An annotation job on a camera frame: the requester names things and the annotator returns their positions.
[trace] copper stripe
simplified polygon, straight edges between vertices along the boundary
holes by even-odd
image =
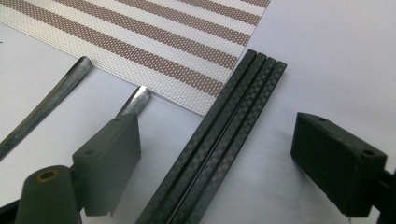
[[[174,10],[169,7],[163,7],[146,0],[116,0],[125,5],[136,7],[157,16],[164,17],[171,21],[177,21],[181,24],[188,25],[200,31],[221,37],[239,45],[245,46],[248,43],[249,35],[237,32],[233,29],[217,25],[210,21],[205,21],[186,13]]]
[[[227,16],[239,21],[244,21],[246,23],[257,25],[260,21],[260,16],[253,15],[251,13],[241,11],[233,7],[227,7],[219,3],[211,2],[209,0],[177,0],[184,2],[195,7],[201,7],[209,11],[219,13],[223,16]]]
[[[42,21],[57,29],[67,32],[70,35],[81,38],[102,49],[106,49],[120,55],[134,63],[141,64],[152,70],[163,73],[209,95],[216,97],[223,86],[222,82],[217,81],[214,78],[207,77],[178,63],[171,62],[165,58],[146,52],[109,35],[97,32],[89,27],[70,21],[67,18],[61,17],[22,0],[0,0],[0,4],[13,8],[38,21]]]
[[[242,0],[244,2],[250,3],[251,5],[265,7],[267,8],[271,0]]]
[[[111,22],[122,28],[133,31],[148,38],[157,40],[176,49],[181,49],[202,59],[220,66],[233,69],[238,58],[220,50],[210,48],[186,37],[172,34],[163,29],[137,21],[120,13],[99,7],[83,0],[54,0],[68,7],[90,14],[96,18]]]

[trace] clamp jaw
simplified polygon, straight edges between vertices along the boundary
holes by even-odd
[[[120,113],[73,154],[73,165],[36,171],[24,182],[21,199],[0,208],[1,223],[81,223],[113,213],[140,159],[137,116],[150,92],[139,87]]]
[[[396,174],[385,169],[387,155],[324,118],[298,113],[291,156],[347,217],[396,223]]]

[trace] screw hole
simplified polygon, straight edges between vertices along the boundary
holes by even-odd
[[[363,153],[366,154],[367,156],[374,156],[374,152],[370,150],[363,150]]]
[[[95,152],[93,151],[93,150],[88,150],[88,151],[86,151],[84,154],[85,155],[87,155],[87,156],[91,156],[91,155],[93,155]]]
[[[40,175],[37,176],[36,180],[40,183],[50,181],[51,179],[56,178],[56,176],[59,175],[58,170],[49,170],[41,173]]]

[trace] black plastic part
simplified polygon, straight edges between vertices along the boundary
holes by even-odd
[[[19,200],[9,203],[0,208],[0,223],[1,224],[14,224],[17,217]]]
[[[74,178],[88,192],[83,200],[87,216],[114,212],[140,159],[137,116],[127,114],[111,120],[74,155]]]
[[[73,181],[73,190],[76,195],[76,204],[78,211],[85,206],[87,198],[89,197],[87,179],[83,176],[77,176],[76,166],[72,165],[69,169]]]
[[[396,173],[384,171],[371,191],[371,202],[381,212],[378,223],[396,223]]]
[[[271,84],[265,88],[264,83],[269,83],[266,79],[276,61],[269,59],[267,62],[270,63],[265,66],[266,57],[262,54],[254,57],[255,54],[252,50],[247,52],[136,223],[200,221],[211,195],[216,193],[222,180],[211,179],[213,174],[227,173],[261,112],[259,107],[265,105],[286,68],[284,63],[279,63],[276,76],[270,78]],[[215,182],[206,193],[210,196],[203,203],[198,203],[210,180]],[[199,216],[192,217],[192,212]]]
[[[298,113],[291,156],[343,214],[369,215],[386,154],[324,118]]]
[[[25,180],[16,224],[78,224],[79,221],[72,177],[67,167],[47,167]]]

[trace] metal rod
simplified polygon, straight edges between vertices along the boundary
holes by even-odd
[[[40,104],[0,143],[0,161],[37,126],[87,75],[92,62],[81,57]]]
[[[140,112],[142,112],[142,110],[145,108],[150,96],[151,92],[147,87],[138,87],[131,95],[131,97],[129,97],[129,99],[125,102],[125,105],[122,107],[116,117],[125,114],[136,114],[138,116]]]

